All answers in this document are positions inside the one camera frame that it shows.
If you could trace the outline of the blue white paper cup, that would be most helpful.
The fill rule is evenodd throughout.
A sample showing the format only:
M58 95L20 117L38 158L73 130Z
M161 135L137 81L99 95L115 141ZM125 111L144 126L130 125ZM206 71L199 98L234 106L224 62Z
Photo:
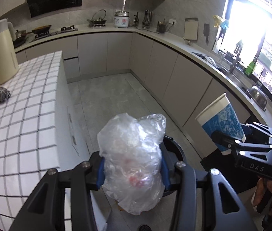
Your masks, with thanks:
M242 142L246 140L243 128L226 93L210 103L195 119L209 136L214 131L219 131Z

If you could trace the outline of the clear plastic bag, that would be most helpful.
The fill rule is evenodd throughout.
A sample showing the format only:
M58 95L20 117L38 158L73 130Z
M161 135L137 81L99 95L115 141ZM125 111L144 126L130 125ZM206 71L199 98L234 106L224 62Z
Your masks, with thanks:
M106 194L125 211L139 215L156 207L165 186L160 174L166 117L128 113L110 119L97 135L99 155L105 159Z

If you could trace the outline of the steel wool scrubber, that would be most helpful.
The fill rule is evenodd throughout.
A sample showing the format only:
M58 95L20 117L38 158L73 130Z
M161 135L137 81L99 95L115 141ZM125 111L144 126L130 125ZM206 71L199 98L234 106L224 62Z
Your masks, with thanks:
M6 102L11 97L11 92L4 87L0 87L0 103Z

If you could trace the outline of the black trash bucket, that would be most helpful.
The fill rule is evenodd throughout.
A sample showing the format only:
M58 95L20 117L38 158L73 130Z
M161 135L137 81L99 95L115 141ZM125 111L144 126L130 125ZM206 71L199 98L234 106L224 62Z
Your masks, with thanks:
M169 196L178 190L180 176L176 171L176 163L179 161L187 162L181 146L172 138L164 135L162 143L159 145L162 152L162 160L165 160L169 168L170 189L165 190L163 197Z

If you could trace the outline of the green soap bottle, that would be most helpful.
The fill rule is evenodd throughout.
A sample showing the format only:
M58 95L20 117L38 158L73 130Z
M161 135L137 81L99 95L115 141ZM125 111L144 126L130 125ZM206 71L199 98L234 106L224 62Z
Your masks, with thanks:
M256 65L257 60L258 60L258 58L255 56L254 59L253 59L253 61L251 61L250 64L249 64L249 65L247 66L247 68L245 69L244 74L245 74L247 77L249 77L249 76L252 74L252 72L253 72L253 70L254 70L254 68L255 68L255 65Z

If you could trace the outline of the sink faucet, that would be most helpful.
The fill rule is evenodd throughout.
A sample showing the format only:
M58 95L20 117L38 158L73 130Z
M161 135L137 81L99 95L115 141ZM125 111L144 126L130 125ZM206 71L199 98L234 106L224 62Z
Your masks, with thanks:
M233 61L233 63L231 64L231 67L229 69L229 72L232 74L235 70L235 68L237 67L237 62L238 62L238 59L240 57L240 54L242 52L242 48L243 48L243 42L242 40L238 41L236 43L236 46L235 46L235 50L234 50L234 53L235 53L235 60Z

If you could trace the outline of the white cutting board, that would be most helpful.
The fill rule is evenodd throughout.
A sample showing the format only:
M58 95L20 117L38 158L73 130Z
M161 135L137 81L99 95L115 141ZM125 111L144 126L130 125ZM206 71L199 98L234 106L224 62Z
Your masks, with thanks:
M189 41L198 40L199 20L197 18L186 18L184 20L184 38Z

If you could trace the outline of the utensil holder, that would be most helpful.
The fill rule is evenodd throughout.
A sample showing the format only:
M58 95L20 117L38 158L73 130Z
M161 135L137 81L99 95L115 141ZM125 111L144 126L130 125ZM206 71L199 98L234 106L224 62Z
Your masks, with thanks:
M158 21L157 22L157 27L156 27L156 32L158 32L158 33L165 33L166 30L167 30L167 22L166 22L166 20Z

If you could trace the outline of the dark bottle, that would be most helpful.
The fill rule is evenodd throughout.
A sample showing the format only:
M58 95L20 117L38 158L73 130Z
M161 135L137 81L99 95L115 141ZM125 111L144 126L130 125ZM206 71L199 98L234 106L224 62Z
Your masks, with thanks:
M132 26L133 27L138 27L139 26L139 13L138 12L134 16L134 19L132 21Z

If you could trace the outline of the gas stove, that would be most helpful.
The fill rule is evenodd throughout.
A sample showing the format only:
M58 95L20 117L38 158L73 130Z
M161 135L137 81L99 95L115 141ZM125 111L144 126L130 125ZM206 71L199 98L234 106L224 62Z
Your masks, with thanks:
M62 27L58 30L49 30L47 33L44 33L44 34L34 34L34 39L31 42L44 39L53 35L58 35L58 34L68 33L73 31L78 31L78 28L75 27L75 25L71 25L70 27Z

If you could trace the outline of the kettle on burner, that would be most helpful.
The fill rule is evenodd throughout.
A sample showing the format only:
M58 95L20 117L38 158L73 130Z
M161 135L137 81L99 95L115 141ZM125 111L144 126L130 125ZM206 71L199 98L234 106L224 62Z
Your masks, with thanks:
M100 9L97 11L91 19L88 19L88 26L95 28L95 27L105 27L106 26L106 15L107 12L105 9Z

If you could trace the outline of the wok pan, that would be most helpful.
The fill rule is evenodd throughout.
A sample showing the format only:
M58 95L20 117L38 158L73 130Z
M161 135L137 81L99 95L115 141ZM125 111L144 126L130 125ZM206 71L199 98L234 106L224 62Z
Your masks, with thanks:
M46 25L46 26L41 26L41 27L37 27L35 29L33 29L32 31L27 32L26 34L44 34L47 33L51 28L51 25Z

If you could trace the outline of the white rice cooker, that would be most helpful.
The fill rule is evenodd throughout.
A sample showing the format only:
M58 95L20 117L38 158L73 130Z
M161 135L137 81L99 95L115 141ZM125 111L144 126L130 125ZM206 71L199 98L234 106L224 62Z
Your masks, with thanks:
M129 20L130 20L129 12L125 10L119 10L115 12L113 24L117 28L128 28Z

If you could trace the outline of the black cooking pot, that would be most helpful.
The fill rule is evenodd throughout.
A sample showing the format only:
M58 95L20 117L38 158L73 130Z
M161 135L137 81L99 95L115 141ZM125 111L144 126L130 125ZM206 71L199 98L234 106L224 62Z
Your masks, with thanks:
M25 43L27 34L28 33L26 30L16 30L16 39L13 40L14 48L18 48L23 43Z

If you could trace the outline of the cream thermos jug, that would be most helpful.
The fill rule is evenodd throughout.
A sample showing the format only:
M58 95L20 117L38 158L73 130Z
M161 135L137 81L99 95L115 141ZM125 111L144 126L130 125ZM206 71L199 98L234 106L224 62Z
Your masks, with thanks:
M13 24L4 18L0 20L0 85L10 80L18 71L19 64L13 41L16 32Z

